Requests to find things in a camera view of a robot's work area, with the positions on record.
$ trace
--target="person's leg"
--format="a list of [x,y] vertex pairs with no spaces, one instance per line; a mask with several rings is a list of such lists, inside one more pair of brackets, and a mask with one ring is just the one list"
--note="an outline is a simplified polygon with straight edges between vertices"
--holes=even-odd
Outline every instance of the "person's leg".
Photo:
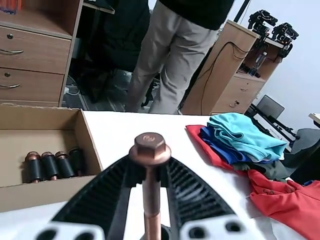
[[126,112],[137,112],[148,88],[168,57],[181,17],[157,1],[128,87]]
[[170,45],[170,55],[161,71],[160,88],[150,107],[151,114],[174,114],[194,72],[217,38],[217,31],[186,19]]

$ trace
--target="light blue towel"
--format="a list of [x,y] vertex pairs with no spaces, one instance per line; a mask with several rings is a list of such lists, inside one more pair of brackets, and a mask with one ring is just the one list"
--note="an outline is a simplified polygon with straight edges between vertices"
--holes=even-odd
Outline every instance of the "light blue towel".
[[214,136],[218,140],[258,161],[279,159],[287,145],[260,132],[249,117],[235,112],[213,115],[207,125],[214,128]]

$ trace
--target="red cloth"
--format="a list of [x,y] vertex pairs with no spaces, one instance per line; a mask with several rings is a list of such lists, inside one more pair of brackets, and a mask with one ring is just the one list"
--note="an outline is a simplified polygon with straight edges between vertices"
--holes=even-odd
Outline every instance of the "red cloth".
[[[233,170],[199,137],[203,127],[187,125],[186,129],[214,166]],[[286,224],[308,240],[320,239],[320,181],[303,187],[290,180],[287,183],[270,181],[256,170],[237,173],[248,175],[253,189],[250,198],[262,214]]]

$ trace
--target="clothing pile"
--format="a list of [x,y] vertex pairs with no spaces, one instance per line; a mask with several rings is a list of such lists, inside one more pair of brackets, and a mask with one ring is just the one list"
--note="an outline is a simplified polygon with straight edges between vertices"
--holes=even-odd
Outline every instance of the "clothing pile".
[[270,180],[289,176],[281,163],[286,142],[260,132],[243,114],[211,116],[207,127],[200,129],[200,138],[234,170],[255,169]]
[[308,240],[320,236],[320,181],[302,186],[285,179],[284,141],[258,130],[239,113],[211,116],[207,126],[188,125],[214,166],[248,176],[250,199],[267,217],[294,229]]

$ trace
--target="cardboard box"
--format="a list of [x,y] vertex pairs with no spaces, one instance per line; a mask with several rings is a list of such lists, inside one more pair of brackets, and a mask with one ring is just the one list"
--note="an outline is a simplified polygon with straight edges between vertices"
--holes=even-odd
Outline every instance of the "cardboard box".
[[[86,176],[27,183],[26,154],[84,150]],[[0,104],[0,212],[69,200],[102,166],[80,109]]]

